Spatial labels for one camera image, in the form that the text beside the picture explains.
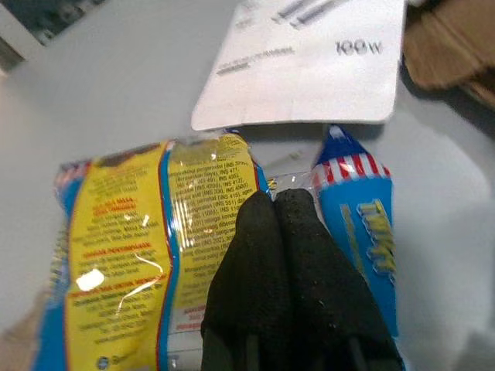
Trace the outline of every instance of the white table surface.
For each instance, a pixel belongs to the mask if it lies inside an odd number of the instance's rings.
[[[46,283],[58,165],[191,134],[234,3],[109,0],[0,83],[0,330]],[[399,83],[385,126],[350,130],[394,175],[405,355],[421,371],[493,369],[495,114],[459,91],[427,99]],[[322,127],[241,133],[265,165],[315,153]]]

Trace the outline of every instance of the crinkled plastic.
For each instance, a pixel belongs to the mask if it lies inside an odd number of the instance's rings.
[[[33,370],[200,369],[211,279],[246,198],[268,191],[235,134],[62,166],[67,215]]]
[[[275,176],[272,194],[305,188],[319,204],[319,217],[354,267],[364,276],[393,336],[395,244],[391,173],[341,127],[331,125],[311,172]]]

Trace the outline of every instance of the red and white stripes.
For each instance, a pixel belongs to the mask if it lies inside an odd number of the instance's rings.
[[[313,186],[321,189],[360,178],[390,178],[389,170],[369,153],[333,158],[313,169]]]

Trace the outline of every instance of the blue candy package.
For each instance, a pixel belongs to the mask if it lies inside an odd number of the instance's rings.
[[[312,187],[326,226],[363,275],[390,333],[397,336],[391,173],[332,125],[312,171]]]

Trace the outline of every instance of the brown cardboard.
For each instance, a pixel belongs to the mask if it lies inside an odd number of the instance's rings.
[[[462,85],[495,105],[495,1],[443,0],[408,24],[405,64],[425,89]]]

